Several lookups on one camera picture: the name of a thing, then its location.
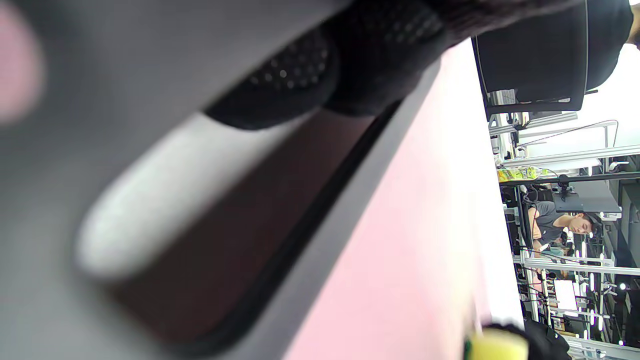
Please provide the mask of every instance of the chair backrest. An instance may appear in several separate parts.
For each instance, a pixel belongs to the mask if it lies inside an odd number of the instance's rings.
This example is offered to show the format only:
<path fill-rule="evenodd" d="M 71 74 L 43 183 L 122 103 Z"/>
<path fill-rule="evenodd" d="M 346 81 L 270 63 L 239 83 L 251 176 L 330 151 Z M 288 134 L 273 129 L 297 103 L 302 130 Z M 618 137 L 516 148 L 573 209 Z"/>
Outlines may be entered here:
<path fill-rule="evenodd" d="M 523 20 L 474 39 L 476 63 L 485 94 L 535 83 L 536 93 L 550 95 L 522 104 L 485 103 L 489 117 L 525 111 L 576 111 L 582 108 L 588 72 L 587 1 L 561 13 Z M 540 77 L 566 79 L 570 88 L 560 98 L 556 86 L 540 88 Z"/>

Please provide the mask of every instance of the black office chair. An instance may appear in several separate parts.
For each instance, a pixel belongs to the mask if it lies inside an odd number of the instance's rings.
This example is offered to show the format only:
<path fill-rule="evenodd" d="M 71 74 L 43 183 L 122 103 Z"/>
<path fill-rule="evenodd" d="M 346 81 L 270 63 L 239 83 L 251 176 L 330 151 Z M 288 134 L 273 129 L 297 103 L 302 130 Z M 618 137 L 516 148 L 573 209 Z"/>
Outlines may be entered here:
<path fill-rule="evenodd" d="M 527 19 L 472 39 L 487 119 L 491 115 L 499 113 L 577 111 L 582 108 L 582 101 L 587 90 L 587 11 L 587 3 L 584 1 L 584 4 L 574 6 L 565 12 Z M 568 14 L 576 21 L 567 22 Z M 570 37 L 574 39 L 573 47 L 565 47 L 563 42 L 554 43 L 553 41 L 545 45 L 547 50 L 551 48 L 556 54 L 562 53 L 560 55 L 570 61 L 570 66 L 558 69 L 553 66 L 553 62 L 548 60 L 548 57 L 545 57 L 546 54 L 536 52 L 535 48 L 529 46 L 529 44 L 539 42 L 541 37 L 548 39 Z M 525 69 L 522 74 L 526 76 L 526 69 L 532 64 L 535 64 L 538 69 L 542 67 L 548 69 L 547 78 L 558 76 L 566 78 L 572 84 L 572 90 L 568 97 L 549 97 L 515 104 L 489 103 L 488 93 L 494 90 L 488 90 L 487 83 L 491 83 L 496 77 L 508 76 L 503 72 L 503 69 L 513 68 L 514 65 Z M 571 71 L 565 72 L 564 69 L 571 69 Z"/>

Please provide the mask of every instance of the gray t-shirt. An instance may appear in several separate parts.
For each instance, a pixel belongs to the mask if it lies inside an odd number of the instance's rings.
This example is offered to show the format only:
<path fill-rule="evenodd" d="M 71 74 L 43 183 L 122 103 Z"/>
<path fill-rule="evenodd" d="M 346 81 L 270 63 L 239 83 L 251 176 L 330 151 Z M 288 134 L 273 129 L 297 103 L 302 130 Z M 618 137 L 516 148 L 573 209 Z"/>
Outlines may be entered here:
<path fill-rule="evenodd" d="M 536 223 L 542 234 L 542 239 L 538 241 L 542 245 L 546 245 L 558 239 L 564 228 L 554 226 L 554 221 L 563 216 L 564 213 L 556 213 L 556 205 L 553 201 L 539 201 L 532 207 L 538 210 Z"/>

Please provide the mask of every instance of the desk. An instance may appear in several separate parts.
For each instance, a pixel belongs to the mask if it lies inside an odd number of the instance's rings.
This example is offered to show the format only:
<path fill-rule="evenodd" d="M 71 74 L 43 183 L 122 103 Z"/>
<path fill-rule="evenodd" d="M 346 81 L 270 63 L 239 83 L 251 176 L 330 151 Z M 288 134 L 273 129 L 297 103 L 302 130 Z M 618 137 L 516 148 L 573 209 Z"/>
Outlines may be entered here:
<path fill-rule="evenodd" d="M 474 308 L 522 325 L 476 79 L 470 41 L 444 55 L 288 360 L 457 360 Z"/>

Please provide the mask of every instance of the yellow sponge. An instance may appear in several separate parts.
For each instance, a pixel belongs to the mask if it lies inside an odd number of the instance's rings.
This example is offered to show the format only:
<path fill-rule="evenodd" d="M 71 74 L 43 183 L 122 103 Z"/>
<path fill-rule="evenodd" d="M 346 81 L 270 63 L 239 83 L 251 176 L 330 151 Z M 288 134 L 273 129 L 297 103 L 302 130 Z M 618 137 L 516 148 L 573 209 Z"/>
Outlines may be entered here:
<path fill-rule="evenodd" d="M 510 332 L 485 329 L 470 339 L 468 360 L 527 360 L 529 344 Z"/>

